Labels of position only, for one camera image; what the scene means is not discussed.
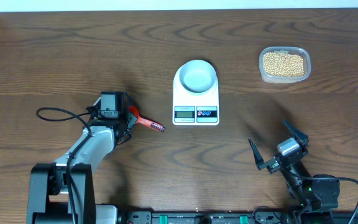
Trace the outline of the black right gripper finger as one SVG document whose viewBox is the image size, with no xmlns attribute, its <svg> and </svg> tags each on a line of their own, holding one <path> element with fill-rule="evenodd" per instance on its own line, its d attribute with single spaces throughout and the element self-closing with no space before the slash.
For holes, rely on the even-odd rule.
<svg viewBox="0 0 358 224">
<path fill-rule="evenodd" d="M 283 120 L 283 124 L 290 132 L 291 136 L 295 139 L 295 141 L 300 145 L 300 147 L 306 147 L 309 144 L 309 136 L 300 130 L 296 129 L 290 122 L 286 119 Z"/>
<path fill-rule="evenodd" d="M 256 167 L 258 168 L 258 170 L 261 170 L 261 169 L 263 169 L 262 166 L 264 165 L 264 159 L 263 159 L 262 155 L 260 154 L 259 150 L 257 149 L 257 146 L 254 144 L 254 142 L 251 139 L 248 139 L 248 141 L 251 146 L 252 153 L 254 155 Z"/>
</svg>

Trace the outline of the red measuring scoop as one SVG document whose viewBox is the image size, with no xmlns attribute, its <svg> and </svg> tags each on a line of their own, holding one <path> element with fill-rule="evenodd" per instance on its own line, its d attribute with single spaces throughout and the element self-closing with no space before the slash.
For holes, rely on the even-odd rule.
<svg viewBox="0 0 358 224">
<path fill-rule="evenodd" d="M 150 129 L 153 129 L 156 131 L 160 131 L 160 132 L 165 131 L 165 127 L 162 124 L 160 124 L 156 121 L 152 121 L 152 120 L 141 117 L 139 110 L 135 106 L 131 105 L 129 107 L 129 112 L 132 113 L 136 117 L 135 123 L 142 124 Z"/>
</svg>

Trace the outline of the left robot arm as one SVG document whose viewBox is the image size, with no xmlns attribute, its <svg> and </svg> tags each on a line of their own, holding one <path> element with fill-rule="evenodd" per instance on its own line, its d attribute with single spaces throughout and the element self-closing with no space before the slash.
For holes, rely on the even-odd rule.
<svg viewBox="0 0 358 224">
<path fill-rule="evenodd" d="M 114 205 L 97 204 L 93 173 L 114 148 L 130 140 L 134 117 L 126 92 L 104 91 L 82 114 L 61 110 L 83 125 L 80 138 L 51 163 L 30 172 L 27 223 L 118 223 Z"/>
</svg>

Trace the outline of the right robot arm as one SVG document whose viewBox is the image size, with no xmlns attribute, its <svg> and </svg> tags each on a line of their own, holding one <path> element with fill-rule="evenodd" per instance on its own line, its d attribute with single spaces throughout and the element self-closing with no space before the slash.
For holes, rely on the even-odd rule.
<svg viewBox="0 0 358 224">
<path fill-rule="evenodd" d="M 288 223 L 301 223 L 301 216 L 313 212 L 330 212 L 338 207 L 337 198 L 340 193 L 339 181 L 331 175 L 311 176 L 301 162 L 308 154 L 309 137 L 285 120 L 284 125 L 291 137 L 277 146 L 278 154 L 265 162 L 256 144 L 249 140 L 256 167 L 267 169 L 270 174 L 281 172 L 288 191 L 297 199 L 301 208 L 289 214 Z"/>
</svg>

